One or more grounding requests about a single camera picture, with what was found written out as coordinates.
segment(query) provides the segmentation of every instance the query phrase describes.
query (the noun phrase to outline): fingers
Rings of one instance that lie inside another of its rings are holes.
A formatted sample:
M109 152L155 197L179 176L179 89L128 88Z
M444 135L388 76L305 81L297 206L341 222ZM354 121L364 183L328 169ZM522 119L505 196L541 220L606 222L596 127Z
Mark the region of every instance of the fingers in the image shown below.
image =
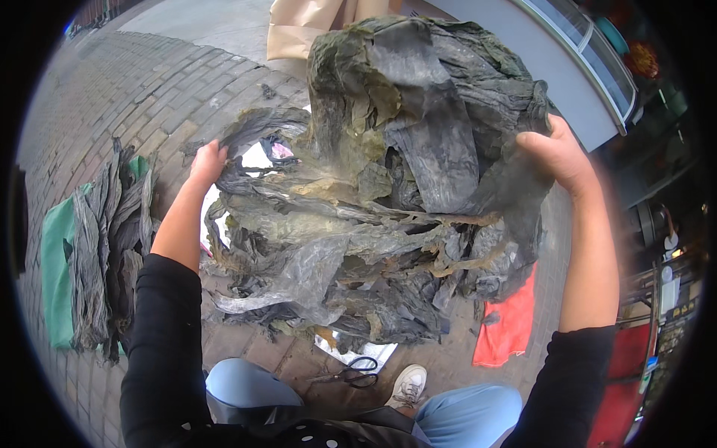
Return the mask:
M516 135L516 143L540 158L545 158L555 148L555 140L537 132L519 133Z
M229 151L229 146L224 146L222 149L219 150L219 162L224 163L227 160L227 152Z
M216 153L219 150L219 140L215 138L214 140L207 143L206 146L210 148L212 152Z
M568 123L562 117L549 113L548 121L553 128L553 133L550 135L550 138L561 140L566 135L572 135L570 126L568 126Z

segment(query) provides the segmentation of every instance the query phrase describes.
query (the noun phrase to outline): brown paper bag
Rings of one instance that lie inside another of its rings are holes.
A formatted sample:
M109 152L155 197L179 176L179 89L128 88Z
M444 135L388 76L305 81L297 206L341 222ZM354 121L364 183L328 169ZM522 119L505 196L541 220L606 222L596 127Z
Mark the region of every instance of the brown paper bag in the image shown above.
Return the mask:
M316 36L387 14L389 0L275 0L269 11L267 61L306 59Z

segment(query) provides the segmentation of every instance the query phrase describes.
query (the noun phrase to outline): shoelace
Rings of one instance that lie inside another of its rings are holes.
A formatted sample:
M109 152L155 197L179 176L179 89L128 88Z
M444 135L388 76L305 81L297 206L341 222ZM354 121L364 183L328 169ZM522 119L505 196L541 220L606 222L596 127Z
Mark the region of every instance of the shoelace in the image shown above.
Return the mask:
M404 387L403 395L394 395L394 400L406 407L414 408L423 398L418 398L419 387L416 384L409 383L408 387Z

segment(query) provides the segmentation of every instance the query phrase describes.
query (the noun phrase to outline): polka dot fabric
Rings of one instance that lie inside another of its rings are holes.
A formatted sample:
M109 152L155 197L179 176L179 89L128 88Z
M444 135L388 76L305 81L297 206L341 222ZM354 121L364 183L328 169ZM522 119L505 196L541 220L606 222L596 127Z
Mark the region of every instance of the polka dot fabric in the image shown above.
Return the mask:
M376 445L324 421L305 420L292 425L277 437L278 447L369 448Z

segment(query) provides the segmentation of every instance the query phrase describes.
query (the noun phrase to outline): person's left hand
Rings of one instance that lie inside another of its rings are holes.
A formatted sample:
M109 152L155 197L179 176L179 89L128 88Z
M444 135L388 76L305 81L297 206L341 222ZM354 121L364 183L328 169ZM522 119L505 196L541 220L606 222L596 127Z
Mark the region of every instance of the person's left hand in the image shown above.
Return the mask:
M209 189L217 181L219 175L222 174L228 150L228 146L223 147L221 150L219 149L219 140L212 140L202 146L196 152L194 161L191 163L189 180Z

